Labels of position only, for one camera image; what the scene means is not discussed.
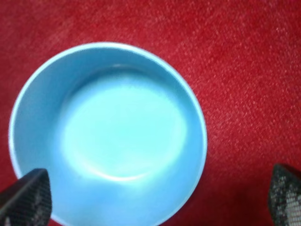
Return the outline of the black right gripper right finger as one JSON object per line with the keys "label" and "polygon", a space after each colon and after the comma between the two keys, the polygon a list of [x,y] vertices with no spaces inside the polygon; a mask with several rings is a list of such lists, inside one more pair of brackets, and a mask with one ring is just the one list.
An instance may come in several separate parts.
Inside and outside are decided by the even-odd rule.
{"label": "black right gripper right finger", "polygon": [[287,164],[276,164],[268,192],[268,209],[275,226],[301,224],[301,172]]}

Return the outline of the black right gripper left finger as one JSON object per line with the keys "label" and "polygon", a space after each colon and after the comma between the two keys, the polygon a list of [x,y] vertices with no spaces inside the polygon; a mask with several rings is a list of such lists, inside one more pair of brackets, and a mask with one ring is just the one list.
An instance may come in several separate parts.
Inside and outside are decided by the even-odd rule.
{"label": "black right gripper left finger", "polygon": [[47,226],[52,213],[46,169],[33,169],[0,193],[2,226]]}

